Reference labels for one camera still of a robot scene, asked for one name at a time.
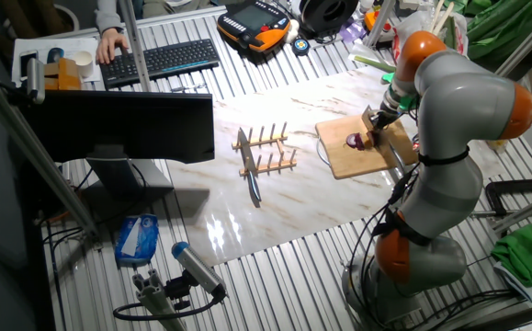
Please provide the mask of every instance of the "kitchen knife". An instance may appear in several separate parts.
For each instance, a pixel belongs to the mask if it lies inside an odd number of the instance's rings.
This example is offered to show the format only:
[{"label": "kitchen knife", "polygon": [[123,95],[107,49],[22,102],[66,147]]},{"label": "kitchen knife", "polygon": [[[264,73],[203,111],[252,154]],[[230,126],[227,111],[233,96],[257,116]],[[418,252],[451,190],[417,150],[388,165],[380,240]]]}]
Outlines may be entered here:
[{"label": "kitchen knife", "polygon": [[251,148],[249,147],[249,142],[245,136],[245,132],[239,128],[239,143],[241,144],[241,156],[243,157],[243,164],[247,165],[247,172],[249,173],[247,178],[249,182],[249,188],[254,193],[254,197],[261,201],[262,197],[259,194],[259,188],[257,187],[257,182],[255,181],[255,176],[257,176],[257,168],[255,167],[254,156],[251,154]]}]

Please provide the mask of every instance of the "knife handle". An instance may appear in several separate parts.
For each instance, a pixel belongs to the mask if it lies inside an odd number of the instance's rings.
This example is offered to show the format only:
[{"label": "knife handle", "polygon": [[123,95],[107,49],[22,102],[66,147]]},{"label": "knife handle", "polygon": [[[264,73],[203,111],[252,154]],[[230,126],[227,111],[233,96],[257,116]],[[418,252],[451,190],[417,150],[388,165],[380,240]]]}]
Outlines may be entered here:
[{"label": "knife handle", "polygon": [[254,192],[255,198],[261,202],[262,197],[259,194],[259,188],[257,187],[257,182],[255,181],[255,176],[253,172],[249,172],[249,185],[251,186],[251,190]]}]

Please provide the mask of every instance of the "wooden cutting board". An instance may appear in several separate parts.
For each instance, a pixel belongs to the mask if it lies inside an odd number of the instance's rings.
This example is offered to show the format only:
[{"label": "wooden cutting board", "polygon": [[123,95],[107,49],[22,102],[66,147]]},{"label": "wooden cutting board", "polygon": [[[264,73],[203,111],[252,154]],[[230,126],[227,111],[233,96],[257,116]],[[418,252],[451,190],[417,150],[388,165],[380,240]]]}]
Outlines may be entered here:
[{"label": "wooden cutting board", "polygon": [[[380,148],[365,151],[358,151],[345,143],[347,136],[355,132],[361,133],[364,142],[368,139],[366,135],[368,129],[362,120],[362,115],[317,123],[315,128],[321,137],[321,143],[327,153],[335,179],[365,175],[396,166],[393,154],[382,155],[380,152],[390,150],[386,141],[382,142],[385,145]],[[400,120],[389,125],[384,133],[406,165],[417,162],[413,143],[404,131]]]}]

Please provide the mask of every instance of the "paper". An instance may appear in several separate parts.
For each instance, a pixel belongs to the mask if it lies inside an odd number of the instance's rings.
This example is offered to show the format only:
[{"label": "paper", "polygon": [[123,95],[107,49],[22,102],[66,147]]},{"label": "paper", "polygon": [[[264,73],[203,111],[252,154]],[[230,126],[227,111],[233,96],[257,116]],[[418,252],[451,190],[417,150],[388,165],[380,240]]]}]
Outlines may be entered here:
[{"label": "paper", "polygon": [[83,82],[99,81],[102,77],[100,73],[100,66],[96,64],[96,48],[98,41],[95,38],[80,38],[80,39],[41,39],[41,40],[15,40],[15,54],[12,62],[12,81],[17,87],[21,86],[20,82],[20,54],[26,51],[37,51],[39,61],[47,63],[47,55],[49,50],[57,47],[64,52],[63,57],[72,59],[74,54],[79,51],[88,51],[92,54],[92,62],[94,63],[94,73],[83,79]]},{"label": "paper", "polygon": [[130,229],[129,236],[127,237],[127,240],[125,240],[125,245],[123,245],[120,250],[121,253],[132,257],[135,256],[137,244],[139,243],[139,230],[141,228],[139,224],[141,224],[141,217],[137,219],[135,224],[133,224],[133,227]]}]

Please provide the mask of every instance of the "keyboard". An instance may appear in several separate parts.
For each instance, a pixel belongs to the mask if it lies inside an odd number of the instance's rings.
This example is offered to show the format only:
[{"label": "keyboard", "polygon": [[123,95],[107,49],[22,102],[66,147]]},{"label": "keyboard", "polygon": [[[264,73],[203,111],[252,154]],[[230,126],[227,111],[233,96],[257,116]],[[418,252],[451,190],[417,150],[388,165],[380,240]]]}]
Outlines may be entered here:
[{"label": "keyboard", "polygon": [[[149,79],[190,73],[219,65],[212,40],[194,40],[143,52]],[[133,54],[116,56],[110,64],[100,64],[107,89],[139,83]]]}]

